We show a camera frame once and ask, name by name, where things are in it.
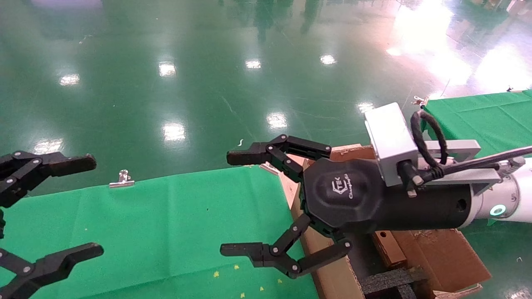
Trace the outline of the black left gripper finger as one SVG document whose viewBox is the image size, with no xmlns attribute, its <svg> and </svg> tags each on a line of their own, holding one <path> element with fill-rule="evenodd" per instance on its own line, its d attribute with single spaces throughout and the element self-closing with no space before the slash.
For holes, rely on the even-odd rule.
<svg viewBox="0 0 532 299">
<path fill-rule="evenodd" d="M 9 208 L 48 177 L 60 177 L 95 169 L 93 155 L 65 157 L 60 152 L 14 152 L 0 159 L 0 206 Z"/>
<path fill-rule="evenodd" d="M 3 248 L 0 253 L 0 266 L 15 274 L 8 284 L 1 287 L 1 298 L 29 299 L 40 288 L 68 278 L 76 264 L 102 256 L 104 248 L 99 244 L 83 244 L 48 254 L 34 263 Z"/>
</svg>

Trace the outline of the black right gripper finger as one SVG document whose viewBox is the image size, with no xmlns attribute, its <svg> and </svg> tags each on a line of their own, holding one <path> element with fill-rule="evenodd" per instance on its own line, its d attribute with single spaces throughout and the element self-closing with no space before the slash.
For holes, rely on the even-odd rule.
<svg viewBox="0 0 532 299">
<path fill-rule="evenodd" d="M 311 218 L 302 214 L 272 245 L 266 243 L 224 243 L 220 254 L 224 257 L 248 257 L 253 267 L 274 267 L 291 279 L 311 274 L 348 255 L 353 244 L 347 239 L 321 249 L 308 257 L 295 260 L 288 251 L 306 232 Z"/>
<path fill-rule="evenodd" d="M 329 159 L 331 146 L 294 136 L 279 135 L 269 142 L 253 142 L 248 149 L 228 151 L 229 165 L 271 164 L 293 182 L 303 181 L 303 167 L 288 155 L 310 160 Z"/>
</svg>

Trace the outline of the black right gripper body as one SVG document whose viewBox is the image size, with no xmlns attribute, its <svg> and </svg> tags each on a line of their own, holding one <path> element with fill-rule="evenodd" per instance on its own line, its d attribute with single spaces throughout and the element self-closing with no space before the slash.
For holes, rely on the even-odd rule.
<svg viewBox="0 0 532 299">
<path fill-rule="evenodd" d="M 387 186 L 375 161 L 319 159 L 300 175 L 301 208 L 322 235 L 454 229 L 471 211 L 469 185 L 429 185 L 410 198 Z"/>
</svg>

